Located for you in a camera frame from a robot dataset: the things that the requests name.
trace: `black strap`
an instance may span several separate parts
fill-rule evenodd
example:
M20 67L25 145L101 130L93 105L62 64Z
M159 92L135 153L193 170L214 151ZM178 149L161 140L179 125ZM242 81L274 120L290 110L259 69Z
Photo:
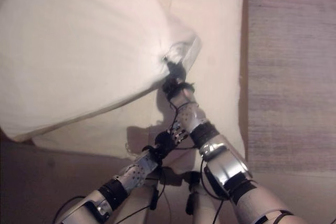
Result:
M198 149L200 149L208 140L217 135L219 135L219 132L216 130L215 126L209 122L200 124L190 133L190 137ZM209 157L207 156L203 157L203 159L206 162L209 161Z
M268 221L266 216L261 217L255 224L263 224Z
M273 222L273 224L278 224L279 221L280 221L284 216L287 216L287 215L293 215L293 214L292 214L291 212L289 212L289 211L284 211L284 210L282 210L281 212L282 212L282 214L280 214L280 215L275 219L275 221Z

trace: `cable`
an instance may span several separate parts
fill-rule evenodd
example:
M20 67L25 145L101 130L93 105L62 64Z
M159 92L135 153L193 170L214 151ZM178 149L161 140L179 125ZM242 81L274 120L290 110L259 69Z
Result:
M159 198L162 196L162 194L164 193L164 190L165 190L165 188L166 188L166 175L165 175L163 169L161 170L161 175L160 175L160 177L161 177L162 175L163 175L163 178L164 178L164 181L163 181L163 187L162 187L162 191L160 192L160 194L159 194L157 200L159 200ZM143 207L143 208L140 208L139 210L137 210L137 211L131 213L130 215L127 215L126 217L122 218L122 219L119 220L116 224L121 223L122 221L124 221L124 220L130 218L131 216L137 214L138 212L141 212L142 210L145 210L145 209L148 208L148 207L150 207L150 205L145 206L145 207Z
M75 200L75 199L84 199L85 198L85 196L81 196L81 195L79 195L79 196L74 196L74 197L72 197L71 199L68 199L58 210L57 210L57 212L56 212L56 214L55 214L55 216L54 216L54 218L53 218L53 221L52 221L52 224L55 224L56 223L56 220L57 220L57 217L58 217L58 215L59 215L59 213L62 211L62 209L68 204L68 203L70 203L70 202L72 202L73 200Z
M122 221L126 220L127 218L130 218L131 216L137 214L138 212L141 212L142 210L145 210L147 207L149 207L149 205L148 205L148 206L145 206L145 207L143 207L143 208L140 208L139 210L133 212L133 213L130 214L130 215L127 215L125 218L119 220L116 224L119 224L119 223L121 223Z
M178 108L171 101L169 101L169 104L170 104L170 106L174 107L174 110L175 110L175 116L174 116L173 122L172 122L171 126L169 127L169 132L171 134L172 130L173 130L174 123L175 123L175 120L178 116Z
M204 180L203 180L203 173L202 173L203 163L204 163L204 159L202 159L201 169L200 169L200 174L201 174L200 177L201 177L201 182L202 182L202 186L203 186L204 190L214 199L224 200L224 198L217 197L217 196L213 195L212 193L210 193L209 190L205 187Z
M215 224L215 223L216 223L216 219L217 219L217 217L218 217L218 214L219 214L220 209L222 208L223 202L224 202L224 200L222 199L222 201L221 201L220 204L219 204L219 207L218 207L218 209L217 209L217 212L216 212L216 215L215 215L215 218L214 218L214 221L212 222L212 224Z

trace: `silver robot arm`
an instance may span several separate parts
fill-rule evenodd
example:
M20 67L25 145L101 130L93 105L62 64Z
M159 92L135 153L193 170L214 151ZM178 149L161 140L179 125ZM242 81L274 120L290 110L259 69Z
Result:
M214 192L229 199L242 224L305 224L294 216L274 194L252 180L243 157L215 126L210 124L194 98L193 87L184 82L181 68L169 66L173 73L163 90L176 109L177 127L190 135L206 162L204 173Z
M160 164L162 146L156 145L144 150L138 158L123 169L121 175L114 176L98 190L78 202L58 220L57 224L99 224L106 222L131 190L142 186L147 175Z

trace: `gray carpet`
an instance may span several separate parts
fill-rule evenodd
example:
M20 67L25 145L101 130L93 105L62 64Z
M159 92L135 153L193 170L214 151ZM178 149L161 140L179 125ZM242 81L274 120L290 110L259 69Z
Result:
M254 170L336 172L336 0L249 0Z

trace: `electrical cable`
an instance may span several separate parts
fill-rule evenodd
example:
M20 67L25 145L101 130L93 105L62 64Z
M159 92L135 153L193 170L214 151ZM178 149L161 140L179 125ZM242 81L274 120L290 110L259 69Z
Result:
M201 174L200 177L201 177L201 182L202 182L202 186L203 186L204 190L205 190L211 197L213 197L214 199L225 200L224 198L220 198L220 197L217 197L217 196L213 195L213 194L210 193L209 190L205 187L204 180L203 180L203 172L202 172L203 163L204 163L204 159L203 159L202 162L201 162L201 169L200 169L200 174Z
M196 103L196 104L197 104L197 102L191 102L191 101L189 100L188 102L183 103L181 106L176 107L171 101L169 101L170 106L174 107L174 110L175 110L174 120L173 120L173 122L172 122L172 124L171 124L171 126L170 126L170 128L169 128L169 131L170 131L170 132L172 132L172 129L173 129L175 120L176 120L176 118L177 118L177 116L178 116L178 111L180 110L180 108L182 108L183 106L186 106L186 105L188 105L188 104L190 104L190 103Z
M59 213L62 211L62 209L67 205L67 204L69 204L70 202L72 202L73 200L75 200L75 199L84 199L85 198L85 196L81 196L81 195L79 195L79 196L74 196L74 197L72 197L71 199L68 199L60 208L58 208L58 210L57 210L57 212L56 212L56 214L55 214L55 216L54 216L54 218L53 218L53 221L52 221L52 224L55 224L56 223L56 220L57 220L57 217L58 217L58 215L59 215Z
M150 207L150 205L145 206L145 207L143 207L143 208L140 208L139 210L137 210L137 211L131 213L130 215L127 215L125 218L119 220L116 224L119 224L119 223L121 223L122 221L126 220L127 218L130 218L131 216L137 214L138 212L141 212L142 210L145 210L147 207Z
M221 201L220 204L219 204L219 207L218 207L218 209L217 209L217 212L216 212L216 215L215 215L215 218L214 218L214 221L212 222L212 224L215 224L215 223L216 223L216 219L217 219L217 217L218 217L218 214L219 214L220 209L222 208L223 202L224 202L224 200L222 199L222 201Z
M160 177L161 177L162 175L163 175L163 179L164 179L164 180L163 180L163 187L162 187L162 191L160 192L160 194L159 194L157 200L159 200L159 198L162 196L162 194L164 193L164 190L165 190L165 188L166 188L166 175L165 175L163 169L161 170L161 175L160 175ZM130 218L131 216L137 214L138 212L141 212L142 210L145 210L145 209L148 208L148 207L150 207L150 205L145 206L145 207L143 207L143 208L140 208L139 210L137 210L137 211L131 213L130 215L127 215L126 217L122 218L122 219L119 220L116 224L121 223L122 221L124 221L124 220Z
M336 223L336 218L330 224L335 224L335 223Z

